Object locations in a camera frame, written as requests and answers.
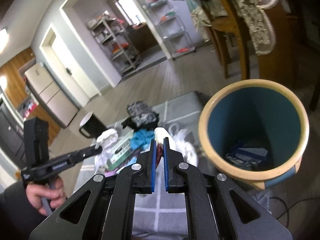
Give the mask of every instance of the window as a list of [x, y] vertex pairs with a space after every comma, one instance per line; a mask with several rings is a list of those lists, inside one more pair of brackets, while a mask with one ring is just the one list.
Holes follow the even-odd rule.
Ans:
[[146, 22], [132, 0], [118, 0], [116, 6], [129, 24], [134, 25]]

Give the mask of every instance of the refrigerator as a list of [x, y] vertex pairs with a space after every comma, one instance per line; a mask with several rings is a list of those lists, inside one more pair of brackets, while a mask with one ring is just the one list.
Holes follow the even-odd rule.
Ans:
[[78, 109], [56, 84], [47, 69], [37, 63], [25, 72], [25, 76], [43, 103], [61, 123], [68, 126]]

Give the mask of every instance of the black cable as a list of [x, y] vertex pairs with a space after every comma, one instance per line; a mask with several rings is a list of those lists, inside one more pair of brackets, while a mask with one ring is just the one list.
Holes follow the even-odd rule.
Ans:
[[292, 209], [296, 204], [298, 204], [298, 203], [300, 203], [300, 202], [320, 199], [320, 196], [301, 199], [301, 200], [297, 201], [296, 203], [294, 203], [293, 205], [291, 205], [289, 208], [288, 208], [287, 204], [285, 203], [285, 201], [284, 201], [282, 198], [279, 198], [279, 197], [270, 197], [270, 199], [279, 200], [279, 201], [284, 205], [285, 211], [284, 211], [280, 216], [278, 216], [276, 219], [279, 220], [280, 217], [282, 217], [283, 215], [287, 214], [287, 225], [286, 225], [286, 228], [288, 228], [288, 227], [289, 227], [289, 222], [290, 222], [290, 217], [289, 217], [289, 211], [290, 211], [290, 209]]
[[290, 217], [289, 217], [289, 216], [290, 216], [290, 215], [289, 215], [289, 210], [290, 210], [290, 208], [288, 208], [287, 204], [285, 203], [285, 201], [284, 201], [282, 198], [279, 198], [279, 197], [270, 197], [270, 199], [279, 200], [279, 201], [284, 205], [284, 207], [285, 207], [285, 212], [284, 212], [280, 217], [282, 217], [284, 214], [287, 213], [287, 225], [286, 225], [285, 227], [288, 228], [288, 227], [289, 227], [289, 222], [290, 222]]
[[309, 200], [315, 200], [315, 199], [320, 199], [320, 196], [318, 197], [310, 197], [310, 198], [304, 198], [304, 199], [301, 199], [299, 201], [297, 201], [296, 203], [294, 203], [290, 208], [288, 208], [288, 211], [286, 210], [285, 212], [283, 212], [280, 216], [277, 217], [277, 220], [282, 217], [284, 214], [286, 214], [287, 212], [289, 212], [290, 209], [292, 209], [296, 204], [300, 203], [300, 202], [303, 202], [303, 201], [309, 201]]

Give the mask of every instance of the door handle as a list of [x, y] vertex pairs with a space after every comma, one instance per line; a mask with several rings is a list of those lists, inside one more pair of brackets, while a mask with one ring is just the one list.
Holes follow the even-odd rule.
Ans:
[[68, 75], [72, 75], [71, 69], [70, 68], [66, 68], [66, 72], [68, 73]]

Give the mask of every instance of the beige rim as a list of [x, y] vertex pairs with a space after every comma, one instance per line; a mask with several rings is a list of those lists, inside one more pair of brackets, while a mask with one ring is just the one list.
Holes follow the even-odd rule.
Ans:
[[[209, 137], [208, 137], [208, 120], [213, 108], [218, 104], [220, 100], [222, 100], [226, 95], [239, 90], [241, 88], [247, 87], [265, 87], [272, 90], [275, 90], [286, 98], [288, 98], [293, 106], [296, 108], [301, 125], [301, 136], [299, 140], [298, 147], [292, 157], [282, 164], [279, 167], [276, 167], [272, 170], [268, 171], [245, 171], [239, 168], [232, 166], [231, 164], [227, 163], [223, 158], [217, 154], [217, 152], [211, 146]], [[239, 178], [242, 180], [251, 180], [251, 181], [265, 181], [268, 179], [273, 179], [284, 174], [290, 168], [292, 168], [302, 157], [304, 150], [306, 149], [309, 137], [309, 121], [306, 110], [303, 107], [303, 104], [300, 102], [298, 97], [288, 88], [280, 85], [276, 82], [263, 80], [263, 79], [251, 79], [251, 80], [244, 80], [233, 83], [219, 92], [217, 92], [205, 105], [199, 120], [199, 138], [202, 148], [206, 155], [213, 161], [215, 166], [227, 173], [228, 175]]]

